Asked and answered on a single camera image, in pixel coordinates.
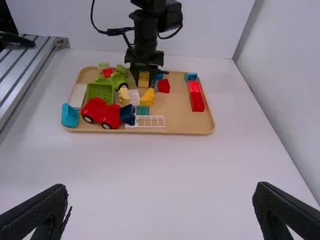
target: toy car wheel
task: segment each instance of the toy car wheel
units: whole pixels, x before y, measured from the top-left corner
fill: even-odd
[[[127,83],[121,83],[121,84],[119,85],[119,90],[120,90],[120,88],[122,88],[123,86],[125,86],[126,88],[128,88],[128,84],[127,84]]]
[[[105,123],[105,122],[102,123],[101,126],[102,126],[104,129],[108,129],[108,130],[109,130],[109,129],[112,129],[112,126],[111,126],[110,124],[108,124],[108,123]]]
[[[94,120],[92,119],[92,117],[89,117],[88,115],[84,115],[82,116],[83,119],[87,122],[87,123],[90,123],[92,124],[94,122]]]

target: beige tray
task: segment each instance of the beige tray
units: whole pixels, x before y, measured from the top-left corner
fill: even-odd
[[[98,67],[88,66],[83,68],[76,80],[76,84],[92,83],[98,74]],[[157,92],[154,97],[154,104],[150,107],[150,115],[164,116],[165,131],[139,130],[136,128],[125,129],[122,124],[119,129],[107,130],[100,124],[87,123],[81,116],[76,128],[66,129],[71,132],[92,132],[92,133],[151,133],[151,134],[183,134],[183,135],[208,135],[215,128],[206,96],[202,90],[205,110],[204,112],[192,112],[188,85],[184,80],[184,72],[171,71],[168,78],[170,93]],[[134,88],[135,81],[129,77],[129,89]],[[139,88],[140,96],[147,88]],[[118,92],[116,92],[116,103],[119,104]]]

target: white wall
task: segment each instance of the white wall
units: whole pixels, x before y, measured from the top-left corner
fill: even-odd
[[[241,39],[236,60],[318,203],[319,10],[319,0],[264,0],[257,18],[249,19],[255,21],[249,34]]]
[[[108,37],[90,23],[92,0],[6,0],[21,34],[69,37],[76,49],[125,51],[121,36]],[[171,55],[232,58],[254,0],[181,0],[184,28],[173,39],[159,40]],[[96,0],[100,29],[133,26],[130,0]]]

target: red toy car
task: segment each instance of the red toy car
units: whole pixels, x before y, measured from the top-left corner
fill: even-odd
[[[118,129],[121,124],[121,107],[117,104],[108,105],[99,97],[94,97],[81,110],[81,116],[88,123],[96,122],[104,129]]]

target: yellow block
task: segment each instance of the yellow block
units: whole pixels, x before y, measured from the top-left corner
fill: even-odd
[[[130,104],[130,96],[128,92],[128,88],[122,87],[119,90],[119,102],[123,107],[127,106]]]
[[[140,106],[142,107],[151,107],[155,102],[155,90],[149,88],[148,91],[140,98]]]
[[[140,72],[138,87],[141,87],[141,88],[149,87],[149,72]]]

